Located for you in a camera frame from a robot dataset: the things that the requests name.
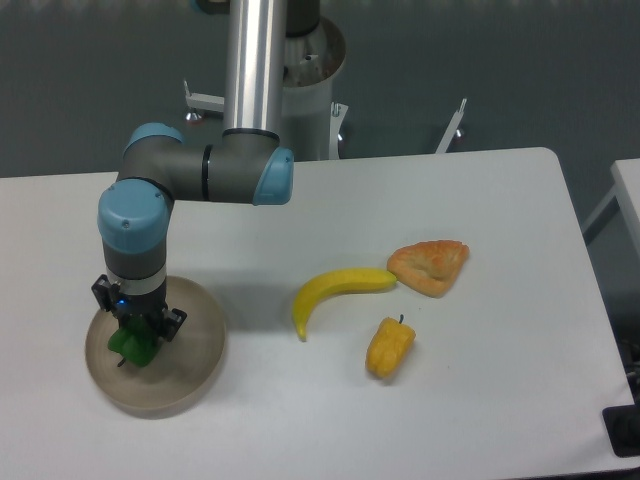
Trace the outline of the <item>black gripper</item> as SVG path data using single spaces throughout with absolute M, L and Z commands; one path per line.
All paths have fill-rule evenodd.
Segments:
M 166 282 L 144 294 L 125 293 L 120 285 L 110 283 L 102 274 L 92 285 L 91 291 L 99 308 L 111 313 L 118 321 L 119 329 L 126 329 L 132 317 L 141 316 L 149 320 L 152 342 L 172 342 L 187 319 L 187 313 L 177 308 L 168 309 L 166 304 Z

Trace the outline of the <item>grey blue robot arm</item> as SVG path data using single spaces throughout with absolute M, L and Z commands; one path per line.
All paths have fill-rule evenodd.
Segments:
M 279 137 L 285 42 L 320 23 L 317 1 L 197 1 L 194 6 L 229 16 L 221 143 L 192 150 L 176 129 L 142 125 L 98 204 L 106 272 L 92 291 L 120 327 L 141 322 L 152 343 L 173 340 L 187 317 L 166 304 L 166 238 L 175 201 L 289 201 L 294 156 Z

